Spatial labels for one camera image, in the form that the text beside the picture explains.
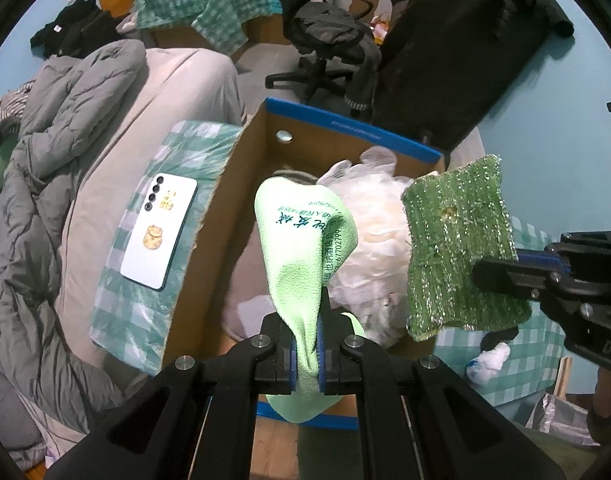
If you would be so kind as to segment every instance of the gray comforter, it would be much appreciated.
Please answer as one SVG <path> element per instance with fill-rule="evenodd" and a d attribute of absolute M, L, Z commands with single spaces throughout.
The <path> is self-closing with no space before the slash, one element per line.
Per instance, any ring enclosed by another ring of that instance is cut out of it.
<path fill-rule="evenodd" d="M 105 127 L 144 62 L 135 40 L 83 60 L 48 61 L 29 95 L 0 193 L 0 371 L 47 415 L 82 433 L 119 405 L 122 393 L 61 338 L 53 308 L 61 231 Z"/>

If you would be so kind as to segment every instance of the bed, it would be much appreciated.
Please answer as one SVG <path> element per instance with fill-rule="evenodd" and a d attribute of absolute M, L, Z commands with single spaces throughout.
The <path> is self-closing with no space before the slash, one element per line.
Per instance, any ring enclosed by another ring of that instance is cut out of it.
<path fill-rule="evenodd" d="M 61 286 L 53 305 L 67 348 L 104 370 L 124 396 L 137 391 L 146 377 L 97 347 L 88 332 L 98 279 L 125 205 L 174 124 L 182 120 L 240 124 L 242 114 L 237 72 L 228 57 L 206 49 L 149 49 L 145 64 L 105 127 L 98 155 L 82 176 L 63 226 Z M 19 399 L 42 436 L 42 442 L 34 446 L 32 462 L 42 452 L 50 460 L 57 459 L 84 436 L 26 397 L 19 395 Z M 21 434 L 28 416 L 6 412 L 6 407 L 13 409 L 7 404 L 0 406 L 0 428 L 8 430 L 4 443 L 11 450 L 18 443 L 14 438 L 10 441 L 10 434 Z M 28 444 L 25 436 L 24 446 Z M 29 466 L 27 457 L 25 462 L 16 461 Z"/>

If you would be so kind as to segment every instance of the checkered cloth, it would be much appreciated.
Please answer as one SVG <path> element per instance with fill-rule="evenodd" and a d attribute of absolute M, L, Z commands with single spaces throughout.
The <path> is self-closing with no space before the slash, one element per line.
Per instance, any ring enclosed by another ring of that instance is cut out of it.
<path fill-rule="evenodd" d="M 196 233 L 242 128 L 185 121 L 176 124 L 147 168 L 127 205 L 96 291 L 90 337 L 124 363 L 156 375 Z M 165 286 L 153 290 L 120 273 L 125 248 L 157 173 L 195 178 L 196 195 L 178 237 Z"/>
<path fill-rule="evenodd" d="M 241 24 L 272 14 L 271 0 L 134 0 L 138 28 L 189 25 L 228 56 L 248 38 Z"/>
<path fill-rule="evenodd" d="M 517 249 L 541 251 L 553 240 L 530 224 L 511 218 Z M 434 354 L 460 376 L 465 365 L 481 352 L 479 346 L 486 332 L 460 328 L 443 329 L 437 336 Z M 559 360 L 563 355 L 562 328 L 532 303 L 532 317 L 519 326 L 519 335 L 509 343 L 510 355 L 499 375 L 477 391 L 492 406 L 528 396 L 546 389 L 556 381 Z"/>

